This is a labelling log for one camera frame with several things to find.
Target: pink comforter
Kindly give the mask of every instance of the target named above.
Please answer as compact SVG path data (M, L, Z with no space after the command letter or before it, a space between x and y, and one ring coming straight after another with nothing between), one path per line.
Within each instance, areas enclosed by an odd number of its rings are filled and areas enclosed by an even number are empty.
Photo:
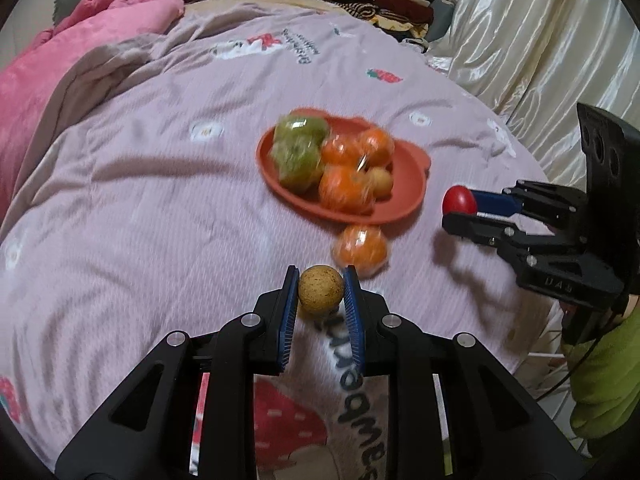
M145 32L164 33L183 13L182 0L82 0L0 73L0 221L17 191L18 172L44 107L65 72L92 48Z

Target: red tomato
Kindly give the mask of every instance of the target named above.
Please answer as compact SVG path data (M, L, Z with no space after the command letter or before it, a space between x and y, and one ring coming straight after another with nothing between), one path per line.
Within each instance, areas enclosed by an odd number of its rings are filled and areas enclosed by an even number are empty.
M478 212L478 204L474 194L471 193L468 187L450 187L445 193L442 200L442 214L446 215L451 212L466 213L468 215L475 215Z

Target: fruit plate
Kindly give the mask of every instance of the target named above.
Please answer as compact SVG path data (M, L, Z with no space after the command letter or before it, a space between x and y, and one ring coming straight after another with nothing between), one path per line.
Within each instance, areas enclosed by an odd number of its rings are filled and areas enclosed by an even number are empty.
M315 108L297 108L292 115L319 116L325 118L334 134L357 135L376 125L361 117L345 118L332 116ZM260 139L255 158L264 181L271 190L292 206L314 216L345 222L348 224L381 225L396 222L409 216L422 205L427 189L427 174L431 158L427 153L407 140L395 139L396 148L389 170L394 177L391 197L377 200L371 214L354 215L325 209L320 205L317 190L298 196L288 191L278 182L278 171L269 157L273 144L273 131L269 129Z

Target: curtain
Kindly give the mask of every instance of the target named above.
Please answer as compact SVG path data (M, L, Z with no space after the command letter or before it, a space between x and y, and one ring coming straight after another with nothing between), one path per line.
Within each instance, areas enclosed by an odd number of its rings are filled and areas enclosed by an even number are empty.
M640 34L620 0L452 1L428 63L500 115L552 182L584 189L576 102L640 128Z

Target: bed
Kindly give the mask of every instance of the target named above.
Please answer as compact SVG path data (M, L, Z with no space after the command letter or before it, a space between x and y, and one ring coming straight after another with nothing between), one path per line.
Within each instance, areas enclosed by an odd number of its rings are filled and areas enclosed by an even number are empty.
M298 106L366 117L432 156L421 212L386 229L390 266L367 286L428 332L476 334L516 370L550 302L519 290L491 253L443 235L440 200L453 184L499 190L546 176L505 117L428 64L438 68L433 52L309 0L212 0L187 8L166 36L98 46L62 76L0 228L0 354L10 356L0 383L47 465L167 332L217 330L278 286L286 265L330 264L339 226L276 200L253 160L261 133ZM203 138L203 125L216 135ZM368 439L341 385L344 327L296 331L287 373L256 386L267 428L257 430L260 477L374 478L383 448L353 461ZM383 434L384 381L356 393ZM294 428L315 426L280 448L268 428L284 413Z

